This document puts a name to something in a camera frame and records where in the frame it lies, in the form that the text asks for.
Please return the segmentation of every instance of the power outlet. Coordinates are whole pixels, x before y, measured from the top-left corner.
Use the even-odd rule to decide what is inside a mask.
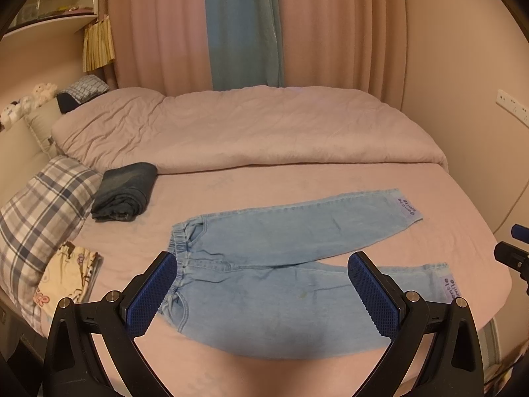
[[[521,104],[516,98],[507,94],[507,92],[498,89],[498,96],[496,97],[496,103],[503,107],[505,110],[512,113],[519,120],[521,120],[526,126],[529,127],[529,107]]]

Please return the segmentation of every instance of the checkered pillow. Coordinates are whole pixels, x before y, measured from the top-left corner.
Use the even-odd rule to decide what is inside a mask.
[[[95,74],[87,74],[61,92],[68,92],[76,102],[83,104],[109,90],[109,86]]]
[[[0,286],[36,331],[36,286],[55,251],[82,227],[100,182],[96,171],[58,156],[0,209]]]

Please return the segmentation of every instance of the light blue jeans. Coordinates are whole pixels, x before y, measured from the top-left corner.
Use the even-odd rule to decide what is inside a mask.
[[[213,213],[173,227],[178,276],[160,312],[187,337],[232,354],[325,358],[387,345],[346,267],[316,262],[422,219],[399,190]],[[445,302],[446,264],[381,267],[404,290]]]

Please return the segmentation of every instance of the metal bolt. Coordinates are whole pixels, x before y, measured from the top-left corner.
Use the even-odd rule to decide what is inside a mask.
[[[69,298],[65,297],[65,298],[61,298],[59,300],[59,307],[61,309],[64,309],[65,307],[68,307],[68,306],[70,306],[70,299]]]
[[[119,291],[110,291],[109,293],[107,293],[107,295],[106,295],[105,298],[106,298],[106,300],[107,300],[108,302],[113,303],[113,302],[115,302],[118,298],[120,298],[120,295],[121,295],[121,293],[120,293]]]
[[[421,296],[417,294],[415,291],[408,291],[406,293],[406,298],[411,302],[418,302],[421,299]]]
[[[456,298],[456,304],[459,306],[459,307],[467,307],[468,306],[468,303],[467,301],[462,298],[462,297],[458,297]]]

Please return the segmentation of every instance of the folded dark jeans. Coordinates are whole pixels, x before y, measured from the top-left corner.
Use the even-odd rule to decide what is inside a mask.
[[[137,162],[105,171],[92,205],[96,221],[133,221],[145,212],[158,170],[148,162]]]

